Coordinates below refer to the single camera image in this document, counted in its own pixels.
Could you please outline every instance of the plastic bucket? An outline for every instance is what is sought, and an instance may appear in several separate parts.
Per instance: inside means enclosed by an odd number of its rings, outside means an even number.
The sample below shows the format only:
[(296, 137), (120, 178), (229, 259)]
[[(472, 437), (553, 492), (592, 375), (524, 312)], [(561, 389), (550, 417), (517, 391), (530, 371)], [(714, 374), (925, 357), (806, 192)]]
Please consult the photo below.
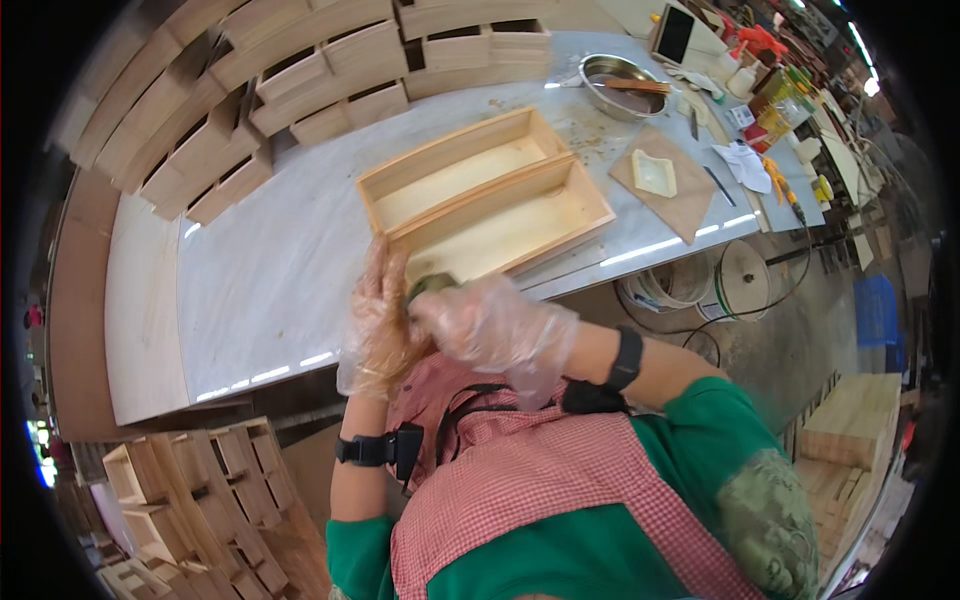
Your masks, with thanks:
[(713, 261), (705, 252), (617, 280), (620, 298), (658, 313), (688, 308), (713, 284)]
[(767, 311), (764, 309), (740, 317), (733, 315), (757, 310), (769, 303), (770, 274), (763, 257), (746, 242), (735, 240), (723, 250), (713, 270), (712, 285), (697, 302), (697, 312), (705, 321), (752, 323)]

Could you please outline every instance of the white glue bottle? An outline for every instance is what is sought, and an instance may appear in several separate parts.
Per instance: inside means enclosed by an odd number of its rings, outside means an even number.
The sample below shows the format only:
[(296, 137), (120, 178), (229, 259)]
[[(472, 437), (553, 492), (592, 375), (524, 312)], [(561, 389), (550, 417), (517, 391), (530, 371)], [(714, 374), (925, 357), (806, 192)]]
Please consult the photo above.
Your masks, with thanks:
[(727, 89), (731, 94), (740, 100), (747, 100), (750, 96), (750, 88), (756, 83), (756, 70), (761, 65), (756, 61), (750, 66), (745, 66), (736, 72), (736, 75), (727, 82)]
[(723, 85), (733, 77), (736, 70), (740, 68), (740, 51), (743, 50), (743, 47), (746, 45), (747, 42), (744, 41), (730, 52), (725, 52), (717, 57), (717, 60), (710, 65), (710, 69), (707, 71), (710, 78), (718, 84)]

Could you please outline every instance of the stainless steel bowl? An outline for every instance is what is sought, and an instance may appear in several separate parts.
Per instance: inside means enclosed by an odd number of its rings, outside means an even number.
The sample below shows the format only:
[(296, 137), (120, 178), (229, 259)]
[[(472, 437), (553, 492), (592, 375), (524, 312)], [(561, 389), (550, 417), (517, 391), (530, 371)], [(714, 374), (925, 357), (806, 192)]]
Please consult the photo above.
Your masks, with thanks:
[(580, 61), (580, 78), (590, 102), (620, 121), (642, 121), (666, 112), (666, 96), (637, 90), (609, 89), (608, 79), (658, 81), (652, 73), (632, 62), (609, 54), (592, 54)]

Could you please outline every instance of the blue crate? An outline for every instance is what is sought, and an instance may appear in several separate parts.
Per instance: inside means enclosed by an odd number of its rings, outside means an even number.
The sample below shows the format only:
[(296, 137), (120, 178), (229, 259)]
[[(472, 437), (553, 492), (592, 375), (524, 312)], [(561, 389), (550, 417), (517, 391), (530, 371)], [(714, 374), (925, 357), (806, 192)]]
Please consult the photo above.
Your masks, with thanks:
[(897, 298), (894, 286), (883, 275), (853, 284), (856, 303), (856, 343), (860, 347), (897, 343)]

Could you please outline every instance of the fluorescent light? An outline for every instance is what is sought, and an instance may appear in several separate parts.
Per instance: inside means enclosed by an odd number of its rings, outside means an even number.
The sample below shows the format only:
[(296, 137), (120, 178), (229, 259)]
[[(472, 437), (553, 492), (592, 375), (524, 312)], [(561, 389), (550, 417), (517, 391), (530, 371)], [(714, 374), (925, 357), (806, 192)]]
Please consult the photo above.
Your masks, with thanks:
[(333, 356), (333, 352), (324, 352), (323, 354), (317, 354), (316, 356), (311, 356), (310, 358), (304, 358), (303, 360), (300, 361), (300, 366), (306, 367), (307, 365), (313, 365), (315, 363), (319, 363), (322, 360), (326, 360), (331, 356)]
[(880, 82), (876, 80), (876, 77), (871, 77), (863, 85), (863, 93), (867, 94), (867, 96), (871, 98), (876, 96), (876, 93), (879, 91), (880, 91)]
[(650, 252), (655, 252), (655, 251), (657, 251), (657, 250), (663, 250), (664, 248), (669, 248), (669, 247), (671, 247), (671, 246), (676, 246), (677, 244), (680, 244), (681, 242), (683, 242), (682, 239), (680, 239), (679, 237), (675, 237), (675, 238), (669, 239), (669, 240), (667, 240), (667, 241), (665, 241), (665, 242), (659, 242), (658, 244), (652, 244), (652, 245), (650, 245), (650, 246), (644, 246), (643, 248), (638, 248), (638, 249), (636, 249), (636, 250), (634, 250), (634, 251), (624, 252), (623, 254), (620, 254), (619, 256), (614, 256), (613, 258), (608, 258), (607, 260), (601, 262), (601, 263), (600, 263), (600, 266), (601, 266), (601, 267), (606, 267), (606, 266), (611, 265), (611, 264), (613, 264), (613, 263), (615, 263), (615, 262), (620, 262), (621, 260), (627, 260), (627, 259), (629, 259), (629, 258), (633, 258), (634, 256), (640, 256), (641, 254), (647, 254), (647, 253), (650, 253)]
[(863, 43), (863, 37), (860, 37), (860, 32), (856, 30), (856, 25), (853, 25), (853, 21), (847, 23), (850, 26), (850, 31), (853, 33), (853, 37), (856, 38), (856, 45), (860, 46), (860, 52), (863, 53), (863, 59), (867, 62), (867, 66), (874, 66), (874, 60), (870, 58), (870, 53), (867, 52), (867, 44)]
[(290, 367), (280, 367), (279, 369), (274, 369), (272, 371), (262, 372), (259, 375), (254, 375), (253, 377), (251, 377), (250, 381), (252, 381), (253, 383), (256, 383), (258, 381), (263, 381), (264, 379), (270, 379), (271, 377), (283, 375), (288, 371), (290, 371)]
[(723, 224), (724, 229), (731, 228), (734, 225), (739, 225), (741, 223), (746, 223), (747, 221), (752, 221), (756, 218), (756, 215), (743, 215), (742, 217), (737, 217), (736, 219), (730, 219)]
[(226, 394), (226, 393), (229, 392), (229, 391), (230, 391), (230, 388), (220, 388), (219, 390), (214, 390), (213, 392), (207, 392), (206, 394), (200, 394), (199, 396), (197, 396), (197, 401), (198, 401), (198, 402), (203, 402), (203, 401), (205, 401), (205, 400), (209, 400), (209, 399), (214, 398), (214, 397), (217, 397), (217, 396), (222, 396), (222, 395)]

